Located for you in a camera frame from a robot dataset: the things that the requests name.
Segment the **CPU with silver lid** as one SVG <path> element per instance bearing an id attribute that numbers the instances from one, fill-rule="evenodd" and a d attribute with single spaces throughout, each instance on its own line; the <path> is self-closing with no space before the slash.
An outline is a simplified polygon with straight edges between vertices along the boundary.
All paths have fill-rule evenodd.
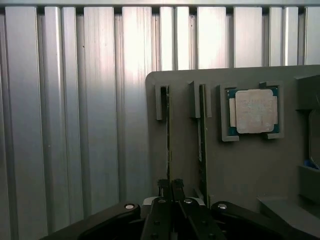
<path id="1" fill-rule="evenodd" d="M 228 89 L 228 134 L 262 134 L 280 131 L 278 88 Z"/>

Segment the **grey parts rack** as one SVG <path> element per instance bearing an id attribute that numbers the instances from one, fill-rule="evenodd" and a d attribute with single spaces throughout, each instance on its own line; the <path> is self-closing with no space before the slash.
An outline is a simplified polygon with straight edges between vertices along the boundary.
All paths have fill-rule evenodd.
<path id="1" fill-rule="evenodd" d="M 208 202 L 200 191 L 200 85 L 205 96 Z M 320 65 L 154 71 L 145 79 L 149 194 L 167 177 L 166 87 L 171 93 L 172 181 L 187 198 L 210 208 L 226 201 L 312 234 L 320 240 Z M 277 87 L 278 133 L 229 135 L 226 90 Z M 179 238 L 178 205 L 171 190 L 171 228 Z"/>

